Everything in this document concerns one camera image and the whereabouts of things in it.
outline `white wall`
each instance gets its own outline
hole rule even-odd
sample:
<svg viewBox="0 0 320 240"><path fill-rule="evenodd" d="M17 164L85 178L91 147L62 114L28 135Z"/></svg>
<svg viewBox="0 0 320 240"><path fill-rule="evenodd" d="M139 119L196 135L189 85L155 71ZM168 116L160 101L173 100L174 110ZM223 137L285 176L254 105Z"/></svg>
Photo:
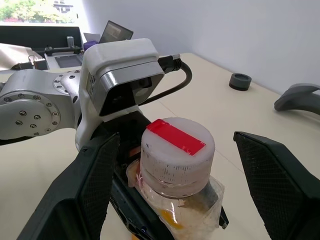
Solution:
<svg viewBox="0 0 320 240"><path fill-rule="evenodd" d="M82 2L92 33L111 20L163 55L195 53L279 93L295 83L320 85L319 0Z"/></svg>

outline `bolt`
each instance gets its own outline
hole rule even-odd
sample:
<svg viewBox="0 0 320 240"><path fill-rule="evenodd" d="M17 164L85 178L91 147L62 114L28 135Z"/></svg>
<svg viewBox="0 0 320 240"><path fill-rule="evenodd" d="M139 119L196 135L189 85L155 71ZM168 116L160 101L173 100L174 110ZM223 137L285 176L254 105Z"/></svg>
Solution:
<svg viewBox="0 0 320 240"><path fill-rule="evenodd" d="M10 102L12 102L12 99L10 97L5 97L4 101L7 102L7 103L10 103Z"/></svg>
<svg viewBox="0 0 320 240"><path fill-rule="evenodd" d="M41 99L41 97L40 97L40 96L38 96L38 95L34 95L34 96L33 96L33 99L38 101L38 100L40 100L40 99Z"/></svg>

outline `window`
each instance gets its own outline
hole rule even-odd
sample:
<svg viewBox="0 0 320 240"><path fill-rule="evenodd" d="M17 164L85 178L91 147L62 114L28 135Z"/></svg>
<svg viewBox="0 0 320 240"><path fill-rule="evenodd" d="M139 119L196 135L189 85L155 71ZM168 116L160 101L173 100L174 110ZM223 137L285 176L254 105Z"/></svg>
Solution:
<svg viewBox="0 0 320 240"><path fill-rule="evenodd" d="M0 0L0 23L70 24L73 8L72 0Z"/></svg>

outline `red label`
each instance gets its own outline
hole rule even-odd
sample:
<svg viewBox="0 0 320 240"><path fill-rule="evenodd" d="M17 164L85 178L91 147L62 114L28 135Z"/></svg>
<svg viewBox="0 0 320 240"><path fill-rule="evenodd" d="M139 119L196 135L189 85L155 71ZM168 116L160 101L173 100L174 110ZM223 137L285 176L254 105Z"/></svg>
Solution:
<svg viewBox="0 0 320 240"><path fill-rule="evenodd" d="M195 155L206 145L204 142L190 136L162 119L154 121L146 128L191 156Z"/></svg>

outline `white bottle cap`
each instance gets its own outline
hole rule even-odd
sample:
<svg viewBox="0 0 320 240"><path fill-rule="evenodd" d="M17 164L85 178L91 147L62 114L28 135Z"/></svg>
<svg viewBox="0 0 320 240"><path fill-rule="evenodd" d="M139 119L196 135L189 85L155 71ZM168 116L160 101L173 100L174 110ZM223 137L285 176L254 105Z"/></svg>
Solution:
<svg viewBox="0 0 320 240"><path fill-rule="evenodd" d="M174 128L164 130L160 126L153 131L148 127L144 131L140 160L143 180L154 191L168 197L198 193L210 177L215 153L212 135L204 126L189 119L170 117L157 121ZM203 146L195 150L194 141L188 141L190 136Z"/></svg>

